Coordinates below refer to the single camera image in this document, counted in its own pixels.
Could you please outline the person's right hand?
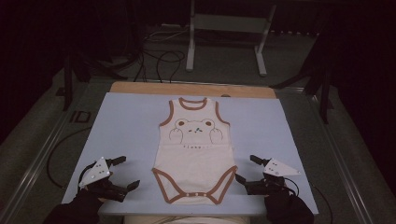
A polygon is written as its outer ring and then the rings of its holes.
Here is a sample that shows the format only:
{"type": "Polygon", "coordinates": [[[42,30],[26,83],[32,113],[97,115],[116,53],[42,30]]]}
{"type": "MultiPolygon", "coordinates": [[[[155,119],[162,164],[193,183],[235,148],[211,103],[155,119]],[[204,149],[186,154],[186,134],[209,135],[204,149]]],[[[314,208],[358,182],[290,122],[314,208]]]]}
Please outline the person's right hand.
{"type": "Polygon", "coordinates": [[[293,194],[287,189],[272,192],[264,197],[264,203],[268,214],[286,212],[290,209],[290,199],[293,194]]]}

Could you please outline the wooden table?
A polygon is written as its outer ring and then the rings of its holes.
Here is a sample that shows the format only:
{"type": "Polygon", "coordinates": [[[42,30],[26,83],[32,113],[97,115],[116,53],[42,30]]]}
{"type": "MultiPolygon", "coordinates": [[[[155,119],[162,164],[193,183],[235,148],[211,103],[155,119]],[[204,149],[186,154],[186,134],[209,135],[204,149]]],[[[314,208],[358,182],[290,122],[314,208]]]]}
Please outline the wooden table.
{"type": "Polygon", "coordinates": [[[117,81],[112,84],[110,92],[263,99],[276,98],[275,91],[271,88],[214,84],[179,84],[117,81]]]}

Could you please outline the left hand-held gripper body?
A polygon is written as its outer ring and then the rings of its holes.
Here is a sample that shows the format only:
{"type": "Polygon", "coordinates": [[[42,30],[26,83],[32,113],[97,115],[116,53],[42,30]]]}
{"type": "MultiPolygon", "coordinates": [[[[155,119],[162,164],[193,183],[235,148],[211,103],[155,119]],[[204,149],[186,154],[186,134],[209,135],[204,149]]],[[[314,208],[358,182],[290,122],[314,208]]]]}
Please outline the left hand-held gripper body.
{"type": "Polygon", "coordinates": [[[104,157],[88,165],[78,180],[80,189],[87,188],[98,198],[104,198],[122,203],[128,190],[114,185],[110,180],[111,172],[104,157]]]}

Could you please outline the white metal stand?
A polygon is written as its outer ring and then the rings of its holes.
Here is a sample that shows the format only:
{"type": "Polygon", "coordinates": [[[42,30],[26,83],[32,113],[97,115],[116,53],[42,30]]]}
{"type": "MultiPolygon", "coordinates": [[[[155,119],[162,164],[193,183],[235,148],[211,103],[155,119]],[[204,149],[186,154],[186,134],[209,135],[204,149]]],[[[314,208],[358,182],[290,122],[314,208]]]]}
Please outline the white metal stand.
{"type": "Polygon", "coordinates": [[[265,77],[267,75],[267,69],[262,51],[269,35],[275,12],[276,5],[272,4],[269,8],[269,12],[263,18],[202,14],[195,11],[195,0],[191,0],[189,26],[190,42],[187,52],[186,70],[188,72],[192,72],[194,68],[196,29],[254,33],[262,35],[261,42],[254,47],[254,54],[256,57],[259,75],[261,77],[265,77]]]}

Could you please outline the person's light clothing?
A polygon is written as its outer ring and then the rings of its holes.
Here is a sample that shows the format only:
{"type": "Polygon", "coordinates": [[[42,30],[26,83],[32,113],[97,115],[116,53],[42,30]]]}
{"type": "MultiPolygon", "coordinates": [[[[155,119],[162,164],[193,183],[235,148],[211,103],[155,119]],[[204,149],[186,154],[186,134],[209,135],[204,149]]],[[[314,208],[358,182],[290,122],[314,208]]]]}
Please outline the person's light clothing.
{"type": "Polygon", "coordinates": [[[126,216],[123,224],[250,224],[248,217],[126,216]]]}

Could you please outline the cream baby bodysuit brown trim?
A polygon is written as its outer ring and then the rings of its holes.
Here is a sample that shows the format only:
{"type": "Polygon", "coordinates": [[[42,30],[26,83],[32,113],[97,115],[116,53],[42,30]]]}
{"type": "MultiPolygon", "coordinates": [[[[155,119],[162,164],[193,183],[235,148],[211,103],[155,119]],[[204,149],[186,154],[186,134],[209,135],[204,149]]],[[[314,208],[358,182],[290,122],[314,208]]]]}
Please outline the cream baby bodysuit brown trim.
{"type": "Polygon", "coordinates": [[[203,98],[169,102],[169,117],[159,125],[160,142],[152,173],[170,204],[220,204],[237,166],[230,123],[219,103],[203,98]]]}

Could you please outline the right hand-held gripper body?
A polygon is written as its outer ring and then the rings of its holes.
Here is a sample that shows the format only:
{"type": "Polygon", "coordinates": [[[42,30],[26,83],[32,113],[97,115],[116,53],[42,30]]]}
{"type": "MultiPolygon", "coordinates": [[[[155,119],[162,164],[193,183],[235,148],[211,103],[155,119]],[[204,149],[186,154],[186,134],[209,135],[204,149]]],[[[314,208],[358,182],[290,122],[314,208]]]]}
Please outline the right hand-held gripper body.
{"type": "Polygon", "coordinates": [[[289,180],[291,183],[294,183],[294,181],[290,179],[290,176],[300,175],[300,171],[276,159],[269,159],[268,164],[265,167],[262,165],[262,167],[263,179],[258,181],[247,181],[245,190],[248,195],[269,195],[281,189],[287,189],[294,196],[299,194],[299,187],[295,185],[296,190],[290,189],[286,185],[286,181],[289,180]]]}

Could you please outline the person's left hand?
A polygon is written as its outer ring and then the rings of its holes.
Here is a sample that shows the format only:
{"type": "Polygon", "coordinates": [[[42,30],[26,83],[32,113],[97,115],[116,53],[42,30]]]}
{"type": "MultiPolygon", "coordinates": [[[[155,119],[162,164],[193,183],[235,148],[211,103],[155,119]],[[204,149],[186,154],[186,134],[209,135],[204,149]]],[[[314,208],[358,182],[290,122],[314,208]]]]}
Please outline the person's left hand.
{"type": "Polygon", "coordinates": [[[80,207],[88,207],[88,208],[100,208],[104,202],[99,199],[95,194],[88,191],[87,189],[81,189],[75,199],[74,202],[80,207]]]}

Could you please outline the metal floor rail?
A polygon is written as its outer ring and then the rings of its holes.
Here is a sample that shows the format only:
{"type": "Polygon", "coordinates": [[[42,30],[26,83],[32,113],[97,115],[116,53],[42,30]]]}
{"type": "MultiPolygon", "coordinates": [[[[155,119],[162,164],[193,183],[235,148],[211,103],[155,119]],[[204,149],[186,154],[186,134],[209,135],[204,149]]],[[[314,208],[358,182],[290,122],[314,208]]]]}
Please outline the metal floor rail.
{"type": "Polygon", "coordinates": [[[277,90],[314,194],[318,224],[373,224],[334,137],[318,113],[318,100],[301,88],[277,90]]]}
{"type": "Polygon", "coordinates": [[[59,89],[58,84],[52,86],[0,145],[0,201],[4,203],[0,224],[10,224],[18,214],[87,85],[72,88],[67,109],[64,98],[55,94],[59,89]]]}

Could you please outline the light blue table mat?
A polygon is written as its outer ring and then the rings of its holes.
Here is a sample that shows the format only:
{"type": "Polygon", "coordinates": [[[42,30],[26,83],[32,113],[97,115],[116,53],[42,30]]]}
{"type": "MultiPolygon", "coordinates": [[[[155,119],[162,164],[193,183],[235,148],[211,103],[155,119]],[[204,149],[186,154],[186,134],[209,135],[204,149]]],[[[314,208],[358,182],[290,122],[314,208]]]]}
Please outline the light blue table mat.
{"type": "MultiPolygon", "coordinates": [[[[233,182],[219,205],[178,205],[167,203],[151,172],[160,140],[159,125],[169,114],[170,96],[157,94],[109,93],[106,95],[76,169],[64,194],[70,202],[78,189],[81,171],[104,157],[125,156],[126,162],[113,167],[111,181],[126,186],[136,180],[139,187],[122,203],[110,201],[100,211],[107,215],[168,216],[259,216],[264,214],[263,198],[248,195],[233,182]]],[[[231,140],[237,173],[249,181],[262,178],[262,167],[250,155],[276,159],[301,172],[291,178],[290,188],[312,212],[318,210],[308,184],[283,107],[277,99],[220,97],[219,113],[231,124],[231,140]]]]}

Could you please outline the black tripod stand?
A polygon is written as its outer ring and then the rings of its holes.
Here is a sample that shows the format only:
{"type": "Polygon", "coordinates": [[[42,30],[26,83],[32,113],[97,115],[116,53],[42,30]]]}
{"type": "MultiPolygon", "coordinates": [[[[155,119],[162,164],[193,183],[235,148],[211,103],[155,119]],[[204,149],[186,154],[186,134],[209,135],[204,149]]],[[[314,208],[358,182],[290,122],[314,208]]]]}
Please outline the black tripod stand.
{"type": "Polygon", "coordinates": [[[289,85],[308,77],[308,81],[304,86],[303,93],[305,95],[315,95],[320,93],[319,115],[325,124],[328,124],[328,104],[331,82],[331,71],[329,68],[331,49],[329,44],[332,43],[332,36],[321,32],[305,58],[300,71],[293,77],[288,78],[280,83],[271,85],[272,89],[284,89],[289,85]]]}
{"type": "Polygon", "coordinates": [[[66,50],[64,56],[64,86],[60,88],[60,95],[64,98],[63,111],[66,111],[73,102],[73,75],[76,75],[78,80],[88,82],[91,78],[90,68],[98,70],[108,77],[126,80],[126,77],[122,77],[110,68],[100,64],[77,47],[71,47],[66,50]]]}

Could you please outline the black floor plate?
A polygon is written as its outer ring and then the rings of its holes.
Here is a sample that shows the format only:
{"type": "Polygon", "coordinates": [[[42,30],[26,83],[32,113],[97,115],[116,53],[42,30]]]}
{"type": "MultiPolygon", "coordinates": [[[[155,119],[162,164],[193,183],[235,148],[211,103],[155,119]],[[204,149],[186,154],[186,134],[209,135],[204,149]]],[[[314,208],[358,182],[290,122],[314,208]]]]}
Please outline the black floor plate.
{"type": "Polygon", "coordinates": [[[69,120],[70,123],[88,123],[91,119],[92,113],[89,111],[74,111],[69,120]]]}

